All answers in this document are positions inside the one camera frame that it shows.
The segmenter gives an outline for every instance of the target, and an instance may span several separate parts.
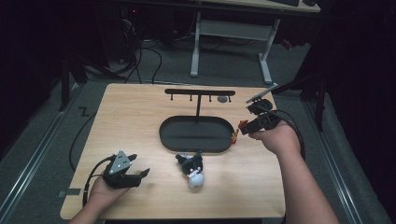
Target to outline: hook rack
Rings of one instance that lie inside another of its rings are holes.
[[[196,122],[199,121],[199,114],[201,110],[201,98],[203,95],[209,96],[209,102],[212,102],[212,95],[217,96],[227,96],[228,102],[231,102],[231,96],[235,95],[235,91],[205,91],[205,90],[180,90],[180,89],[166,89],[166,94],[171,94],[171,100],[173,100],[173,95],[189,95],[190,101],[192,101],[192,96],[198,96],[197,112],[196,112]]]

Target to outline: wooden table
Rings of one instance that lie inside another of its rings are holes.
[[[221,117],[235,128],[252,120],[245,101],[263,88],[110,84],[100,104],[70,189],[83,189],[97,162],[117,154],[137,154],[127,174],[150,172],[140,187],[132,188],[102,218],[176,219],[283,217],[284,192],[276,156],[262,142],[238,135],[235,145],[222,153],[204,153],[205,184],[189,189],[175,158],[176,152],[160,140],[162,122],[175,115],[195,115],[196,97],[170,95],[165,89],[232,90],[230,103],[202,98],[201,115]],[[265,96],[274,102],[271,93]],[[107,163],[98,168],[100,173]],[[79,195],[65,198],[61,217],[72,218],[82,206]]]

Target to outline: desk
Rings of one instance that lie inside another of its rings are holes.
[[[100,160],[120,149],[137,159],[127,174],[150,168],[140,187],[124,195],[102,218],[176,219],[283,217],[284,192],[276,156],[260,141],[239,134],[237,142],[220,153],[204,153],[205,184],[189,189],[186,177],[175,158],[166,149],[159,129],[164,120],[175,115],[195,115],[196,97],[170,95],[165,89],[235,91],[230,103],[216,97],[202,98],[201,115],[228,120],[235,128],[241,119],[252,120],[245,101],[263,88],[199,87],[164,85],[110,84],[92,125],[86,146],[70,184],[83,189],[92,168]],[[273,104],[272,94],[266,98]],[[105,169],[107,163],[98,168]],[[68,195],[61,217],[72,218],[82,206],[82,192]]]
[[[237,5],[241,7],[263,7],[275,10],[287,10],[296,12],[320,12],[318,5],[313,7],[307,6],[305,3],[300,1],[299,6],[291,7],[284,4],[274,3],[266,0],[200,0],[199,4],[202,3],[216,3],[216,4],[228,4]],[[266,84],[271,84],[273,81],[271,79],[270,71],[268,69],[267,57],[270,48],[274,42],[277,27],[280,23],[280,19],[275,19],[272,26],[263,25],[253,25],[237,22],[227,22],[227,21],[212,21],[212,20],[201,20],[201,13],[197,13],[197,21],[195,26],[195,46],[192,54],[191,61],[191,76],[198,76],[199,67],[199,41],[200,35],[216,35],[225,36],[232,38],[244,38],[244,39],[254,39],[260,41],[266,41],[265,48],[263,52],[259,54],[259,62],[262,67],[262,75],[264,77],[264,82]]]

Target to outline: human hand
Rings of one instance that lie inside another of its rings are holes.
[[[300,154],[300,142],[296,132],[288,123],[281,120],[274,129],[250,133],[249,137],[261,140],[265,147],[277,156],[283,152]]]
[[[95,223],[113,203],[117,201],[130,188],[113,189],[107,185],[105,180],[98,176],[93,183],[90,197],[85,206],[70,220],[71,224]]]
[[[101,176],[98,176],[93,183],[90,197],[87,203],[94,204],[99,212],[102,213],[106,211],[107,208],[115,203],[129,189],[130,188],[113,189],[105,182],[105,180]]]

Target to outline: person's left hand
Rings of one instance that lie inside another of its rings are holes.
[[[85,206],[70,220],[74,224],[95,223],[107,208],[124,195],[130,188],[113,189],[107,185],[102,176],[98,176],[93,183],[90,196]]]

